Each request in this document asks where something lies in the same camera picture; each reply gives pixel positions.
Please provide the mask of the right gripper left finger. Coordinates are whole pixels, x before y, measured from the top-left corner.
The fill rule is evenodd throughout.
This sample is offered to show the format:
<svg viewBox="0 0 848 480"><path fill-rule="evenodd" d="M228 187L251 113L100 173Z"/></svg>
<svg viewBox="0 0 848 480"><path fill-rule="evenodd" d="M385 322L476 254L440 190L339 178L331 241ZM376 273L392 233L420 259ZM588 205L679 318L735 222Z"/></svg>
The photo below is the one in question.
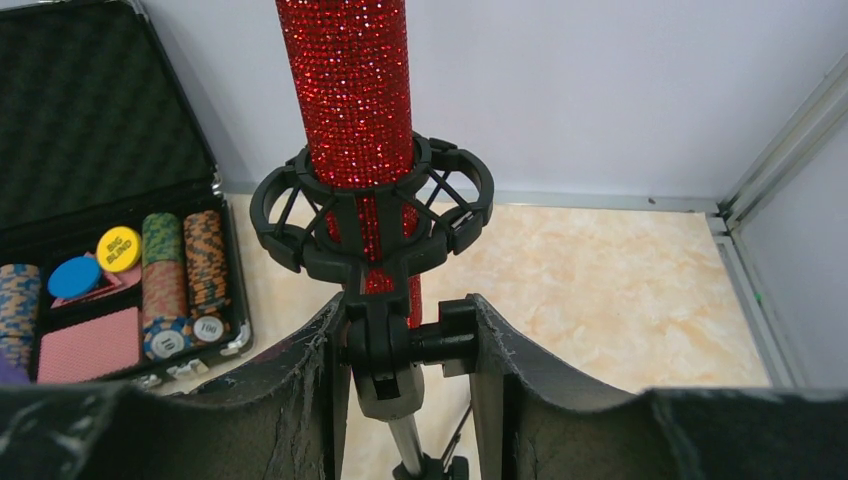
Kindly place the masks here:
<svg viewBox="0 0 848 480"><path fill-rule="evenodd" d="M184 395L126 381L1 390L5 479L337 479L350 374L340 301Z"/></svg>

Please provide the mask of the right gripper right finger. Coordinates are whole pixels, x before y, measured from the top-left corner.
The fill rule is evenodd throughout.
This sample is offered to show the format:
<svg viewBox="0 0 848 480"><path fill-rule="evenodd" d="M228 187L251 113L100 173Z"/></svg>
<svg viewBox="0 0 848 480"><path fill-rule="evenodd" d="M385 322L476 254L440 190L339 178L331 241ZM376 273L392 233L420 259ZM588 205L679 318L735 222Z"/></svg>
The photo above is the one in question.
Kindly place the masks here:
<svg viewBox="0 0 848 480"><path fill-rule="evenodd" d="M613 387L474 295L471 400L485 479L843 479L847 394Z"/></svg>

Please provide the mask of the black shock mount tripod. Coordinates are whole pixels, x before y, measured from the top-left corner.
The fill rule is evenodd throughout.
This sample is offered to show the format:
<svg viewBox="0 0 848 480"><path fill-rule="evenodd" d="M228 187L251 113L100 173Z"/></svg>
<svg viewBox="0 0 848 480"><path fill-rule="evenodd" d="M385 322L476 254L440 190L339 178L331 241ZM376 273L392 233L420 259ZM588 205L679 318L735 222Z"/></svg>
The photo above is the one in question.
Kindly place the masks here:
<svg viewBox="0 0 848 480"><path fill-rule="evenodd" d="M360 188L322 182L309 149L271 172L255 190L250 219L279 265L343 287L340 347L360 407L385 422L400 452L397 479L465 479L469 463L453 445L433 458L421 448L415 413L422 369L445 376L475 369L477 313L469 300L443 301L435 323L409 325L410 280L470 247L488 224L494 180L473 153L414 135L414 164L395 182Z"/></svg>

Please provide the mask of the red glitter microphone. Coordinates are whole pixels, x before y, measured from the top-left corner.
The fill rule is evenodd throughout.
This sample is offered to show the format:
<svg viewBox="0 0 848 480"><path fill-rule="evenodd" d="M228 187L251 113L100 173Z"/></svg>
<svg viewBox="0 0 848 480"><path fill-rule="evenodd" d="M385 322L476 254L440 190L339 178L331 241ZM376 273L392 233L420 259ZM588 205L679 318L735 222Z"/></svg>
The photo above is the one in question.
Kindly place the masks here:
<svg viewBox="0 0 848 480"><path fill-rule="evenodd" d="M279 1L276 7L318 180L362 190L409 174L404 2Z"/></svg>

